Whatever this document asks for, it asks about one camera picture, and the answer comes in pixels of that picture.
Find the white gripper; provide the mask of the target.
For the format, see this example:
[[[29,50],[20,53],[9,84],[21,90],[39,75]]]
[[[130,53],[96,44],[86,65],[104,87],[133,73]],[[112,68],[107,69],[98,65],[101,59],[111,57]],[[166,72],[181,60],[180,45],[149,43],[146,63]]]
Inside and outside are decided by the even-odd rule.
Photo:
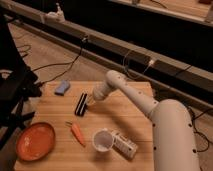
[[[103,101],[111,93],[111,88],[106,82],[102,82],[96,85],[92,91],[92,96],[95,101]],[[96,103],[94,100],[89,100],[86,103],[86,109],[90,110],[92,106]]]

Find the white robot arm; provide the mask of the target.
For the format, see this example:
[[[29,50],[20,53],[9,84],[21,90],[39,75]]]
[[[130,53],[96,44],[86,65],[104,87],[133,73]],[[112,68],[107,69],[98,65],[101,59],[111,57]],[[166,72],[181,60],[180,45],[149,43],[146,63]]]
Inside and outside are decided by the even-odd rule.
[[[110,70],[93,88],[87,103],[103,101],[116,90],[152,122],[155,171],[200,171],[193,124],[181,102],[174,99],[157,101],[129,85],[122,73]]]

